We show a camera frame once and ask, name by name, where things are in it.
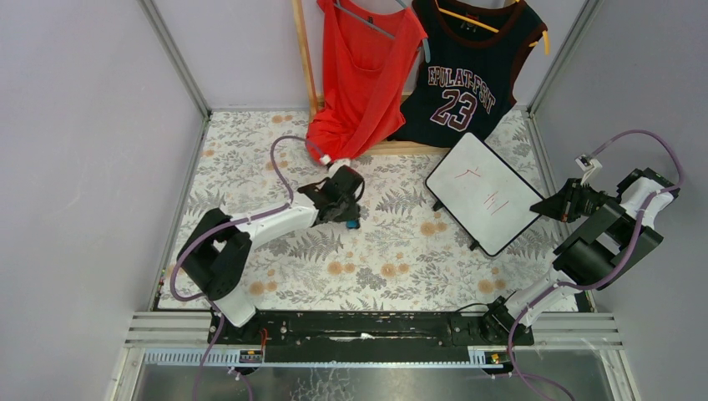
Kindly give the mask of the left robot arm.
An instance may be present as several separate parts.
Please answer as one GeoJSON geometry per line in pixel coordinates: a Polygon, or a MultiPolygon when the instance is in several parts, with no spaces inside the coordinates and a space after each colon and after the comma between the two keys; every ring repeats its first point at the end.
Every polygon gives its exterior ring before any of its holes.
{"type": "Polygon", "coordinates": [[[238,288],[252,251],[294,231],[327,223],[360,227],[363,177],[347,165],[330,168],[316,183],[290,190],[290,199],[269,210],[230,216],[207,211],[178,253],[175,270],[183,270],[215,312],[235,327],[248,323],[255,305],[238,288]]]}

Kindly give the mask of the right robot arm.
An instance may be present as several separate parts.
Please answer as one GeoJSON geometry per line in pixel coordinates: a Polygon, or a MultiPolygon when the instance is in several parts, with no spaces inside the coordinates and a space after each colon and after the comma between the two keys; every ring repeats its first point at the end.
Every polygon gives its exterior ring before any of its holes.
{"type": "Polygon", "coordinates": [[[583,222],[554,251],[549,270],[529,287],[488,304],[479,332],[488,343],[520,337],[543,312],[574,294],[602,290],[652,252],[663,237],[655,218],[680,189],[650,168],[633,170],[617,194],[569,179],[554,195],[530,207],[561,222],[583,222]]]}

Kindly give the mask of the white whiteboard black frame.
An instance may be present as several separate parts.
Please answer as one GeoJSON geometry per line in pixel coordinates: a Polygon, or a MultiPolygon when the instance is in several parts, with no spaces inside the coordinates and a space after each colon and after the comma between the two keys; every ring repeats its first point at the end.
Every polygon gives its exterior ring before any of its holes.
{"type": "Polygon", "coordinates": [[[425,186],[472,237],[476,248],[497,256],[540,214],[531,206],[544,200],[519,173],[471,133],[444,155],[425,186]]]}

